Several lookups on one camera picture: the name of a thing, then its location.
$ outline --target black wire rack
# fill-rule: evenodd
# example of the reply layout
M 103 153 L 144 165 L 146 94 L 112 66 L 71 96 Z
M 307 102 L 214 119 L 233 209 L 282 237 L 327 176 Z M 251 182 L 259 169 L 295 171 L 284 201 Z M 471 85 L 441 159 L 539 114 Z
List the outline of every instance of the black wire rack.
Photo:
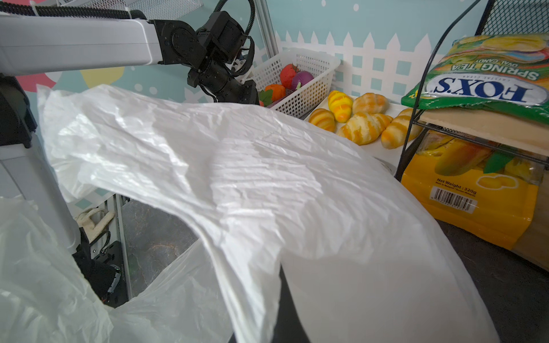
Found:
M 450 33 L 453 27 L 480 1 L 481 0 L 475 0 L 459 17 L 456 18 L 456 20 L 454 20 L 452 24 L 450 24 L 450 26 L 443 33 L 442 37 L 440 37 L 440 40 L 433 49 L 429 61 L 425 66 L 423 76 L 418 85 L 419 93 L 421 93 L 421 89 L 423 89 L 427 73 L 431 69 L 431 65 L 433 64 L 435 55 L 442 45 L 444 39 L 446 38 L 448 33 Z M 517 34 L 538 32 L 549 32 L 549 0 L 489 0 L 477 28 L 476 35 L 506 35 L 513 33 Z M 428 130 L 438 131 L 449 136 L 453 136 L 471 143 L 488 147 L 493 150 L 498 150 L 510 155 L 518 156 L 533 162 L 540 163 L 542 165 L 545 165 L 546 168 L 549 168 L 549 159 L 541 159 L 523 154 L 518 152 L 516 149 L 507 147 L 505 145 L 494 146 L 493 144 L 490 144 L 490 142 L 486 139 L 474 137 L 445 127 L 420 121 L 420 116 L 423 113 L 423 110 L 419 110 L 420 98 L 421 97 L 418 94 L 418 96 L 416 96 L 416 101 L 412 110 L 410 125 L 406 133 L 406 139 L 404 140 L 404 145 L 402 146 L 402 154 L 400 156 L 399 165 L 395 175 L 395 178 L 397 180 L 402 180 L 402 174 L 404 173 L 404 170 L 406 169 L 408 163 L 410 163 L 415 153 L 415 149 L 417 149 L 418 147 L 418 144 L 412 144 L 408 149 L 408 141 L 410 138 L 412 125 L 419 125 Z

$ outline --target yellow bread roll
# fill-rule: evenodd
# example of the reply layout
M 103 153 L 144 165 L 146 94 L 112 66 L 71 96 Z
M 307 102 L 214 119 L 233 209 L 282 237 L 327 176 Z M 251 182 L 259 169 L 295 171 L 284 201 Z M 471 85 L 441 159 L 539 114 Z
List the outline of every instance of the yellow bread roll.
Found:
M 332 91 L 328 95 L 328 107 L 333 112 L 335 120 L 346 123 L 351 118 L 352 99 L 340 91 Z
M 334 114 L 324 108 L 314 110 L 309 117 L 309 123 L 326 131 L 335 131 Z
M 345 137 L 358 145 L 372 143 L 393 120 L 383 113 L 355 113 L 338 131 L 338 136 Z
M 393 119 L 391 124 L 381 134 L 381 144 L 383 145 L 383 148 L 395 149 L 404 144 L 404 139 L 406 139 L 406 132 L 408 132 L 411 117 L 412 109 L 407 108 Z M 421 132 L 421 129 L 421 126 L 412 126 L 412 131 L 410 131 L 410 140 L 416 138 Z
M 381 94 L 366 93 L 355 99 L 352 104 L 353 113 L 385 113 L 389 108 L 389 101 Z

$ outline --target white metal basket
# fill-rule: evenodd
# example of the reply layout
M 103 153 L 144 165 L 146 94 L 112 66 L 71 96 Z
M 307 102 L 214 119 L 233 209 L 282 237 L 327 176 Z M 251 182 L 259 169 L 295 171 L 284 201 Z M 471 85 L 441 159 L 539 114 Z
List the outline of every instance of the white metal basket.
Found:
M 310 72 L 315 78 L 271 109 L 300 118 L 328 96 L 335 68 L 341 61 L 327 53 L 307 49 L 292 48 L 283 51 L 253 69 L 251 78 L 255 81 L 257 90 L 261 91 L 272 84 L 280 85 L 280 72 L 290 63 L 299 70 Z

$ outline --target white picket fence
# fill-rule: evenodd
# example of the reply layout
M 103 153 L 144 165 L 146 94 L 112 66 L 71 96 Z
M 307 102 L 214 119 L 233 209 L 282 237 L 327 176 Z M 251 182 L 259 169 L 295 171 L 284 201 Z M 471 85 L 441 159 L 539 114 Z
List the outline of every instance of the white picket fence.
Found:
M 425 65 L 431 54 L 431 43 L 429 42 L 429 37 L 427 35 L 425 35 L 425 37 L 423 37 L 423 39 L 416 45 L 413 52 L 400 50 L 400 42 L 396 34 L 393 36 L 389 44 L 387 44 L 387 49 L 376 49 L 374 39 L 371 34 L 368 35 L 362 47 L 355 47 L 353 45 L 350 33 L 347 33 L 342 46 L 335 45 L 334 38 L 331 33 L 329 33 L 326 38 L 326 44 L 319 44 L 318 38 L 314 32 L 312 33 L 310 43 L 305 43 L 301 32 L 299 32 L 296 42 L 292 41 L 292 38 L 288 32 L 286 32 L 285 41 L 281 41 L 278 32 L 276 32 L 275 35 L 278 43 L 278 49 L 280 51 L 285 48 L 299 47 L 318 52 L 326 52 L 332 56 L 342 54 L 343 63 L 336 69 L 336 71 L 343 73 L 343 81 L 337 81 L 337 77 L 341 78 L 341 74 L 338 75 L 336 73 L 334 76 L 334 81 L 332 82 L 332 89 L 338 87 L 343 89 L 343 91 L 349 95 L 364 94 L 367 92 L 379 93 L 398 103 L 403 95 L 403 92 L 399 89 L 403 87 L 401 85 L 405 85 L 405 90 L 407 93 L 420 81 Z M 261 56 L 262 54 L 264 53 L 261 53 L 258 49 L 256 50 L 256 56 Z M 353 56 L 362 56 L 361 68 L 353 67 Z M 435 62 L 439 61 L 443 56 L 444 55 L 437 54 Z M 384 60 L 383 71 L 373 69 L 374 58 Z M 404 64 L 405 62 L 411 63 L 408 75 L 400 75 L 396 73 L 397 64 L 399 61 L 404 62 Z M 360 76 L 359 86 L 353 85 L 353 75 Z M 381 89 L 371 88 L 372 78 L 381 80 Z

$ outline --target white plastic bag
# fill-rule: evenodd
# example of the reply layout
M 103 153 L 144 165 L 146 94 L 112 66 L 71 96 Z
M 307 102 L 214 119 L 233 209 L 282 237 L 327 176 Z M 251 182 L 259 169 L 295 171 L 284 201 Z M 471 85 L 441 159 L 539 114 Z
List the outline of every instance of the white plastic bag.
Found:
M 233 333 L 200 241 L 115 309 L 22 197 L 0 198 L 0 251 L 1 342 L 226 343 Z
M 66 200 L 93 185 L 184 220 L 239 343 L 270 341 L 281 260 L 313 342 L 498 341 L 436 221 L 354 143 L 259 106 L 105 85 L 40 87 L 38 105 Z

